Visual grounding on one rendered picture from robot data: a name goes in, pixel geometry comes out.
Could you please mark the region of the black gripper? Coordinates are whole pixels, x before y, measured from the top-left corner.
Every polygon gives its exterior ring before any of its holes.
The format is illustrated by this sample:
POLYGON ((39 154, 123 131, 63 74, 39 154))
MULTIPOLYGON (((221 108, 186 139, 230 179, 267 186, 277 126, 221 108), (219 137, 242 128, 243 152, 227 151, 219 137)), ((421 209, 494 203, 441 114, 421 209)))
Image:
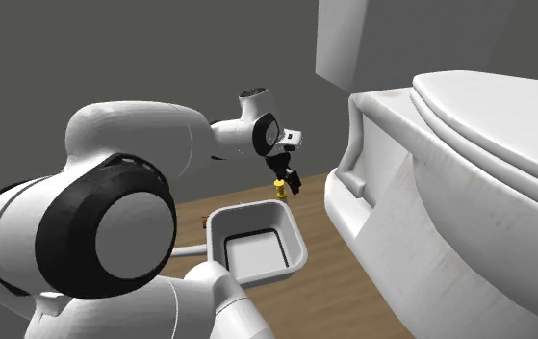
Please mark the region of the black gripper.
POLYGON ((291 154, 289 152, 281 152, 276 155, 267 156, 265 161, 275 176, 277 178, 283 178, 289 185, 292 194, 297 195, 301 187, 301 181, 297 172, 289 167, 291 154))

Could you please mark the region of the white toilet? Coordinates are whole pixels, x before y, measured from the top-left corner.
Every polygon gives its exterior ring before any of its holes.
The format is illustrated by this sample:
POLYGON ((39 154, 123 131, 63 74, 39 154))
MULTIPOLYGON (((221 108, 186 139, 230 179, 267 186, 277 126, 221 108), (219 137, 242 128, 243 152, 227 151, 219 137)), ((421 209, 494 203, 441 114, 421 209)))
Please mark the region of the white toilet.
POLYGON ((415 339, 538 339, 538 80, 468 70, 348 100, 325 210, 415 339))

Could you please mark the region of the white square container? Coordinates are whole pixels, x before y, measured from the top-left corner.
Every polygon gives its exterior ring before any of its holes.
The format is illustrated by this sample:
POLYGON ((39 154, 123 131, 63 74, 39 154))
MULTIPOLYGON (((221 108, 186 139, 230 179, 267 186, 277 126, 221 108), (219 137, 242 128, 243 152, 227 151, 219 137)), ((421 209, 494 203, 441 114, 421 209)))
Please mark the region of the white square container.
POLYGON ((207 220, 207 257, 245 289, 285 280, 308 251, 290 207, 269 199, 222 207, 207 220))

